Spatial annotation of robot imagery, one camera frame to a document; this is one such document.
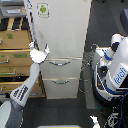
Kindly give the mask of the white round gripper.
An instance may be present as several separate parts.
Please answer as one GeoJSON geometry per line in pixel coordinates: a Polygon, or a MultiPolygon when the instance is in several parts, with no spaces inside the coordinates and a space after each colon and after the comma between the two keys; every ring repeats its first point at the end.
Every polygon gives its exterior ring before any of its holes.
{"type": "Polygon", "coordinates": [[[45,61],[48,54],[50,54],[50,49],[48,44],[46,44],[44,51],[38,51],[35,49],[35,41],[29,43],[30,47],[30,57],[34,63],[41,64],[45,61]]]}

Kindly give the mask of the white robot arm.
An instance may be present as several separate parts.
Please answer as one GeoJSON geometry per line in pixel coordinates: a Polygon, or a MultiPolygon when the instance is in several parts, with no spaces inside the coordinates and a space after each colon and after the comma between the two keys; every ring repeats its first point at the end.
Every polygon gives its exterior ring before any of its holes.
{"type": "Polygon", "coordinates": [[[23,84],[14,89],[10,94],[10,101],[5,101],[0,106],[0,128],[21,128],[23,123],[23,107],[38,79],[40,64],[45,61],[50,53],[46,45],[43,51],[35,48],[35,42],[31,42],[30,57],[33,64],[30,66],[30,75],[23,84]]]}

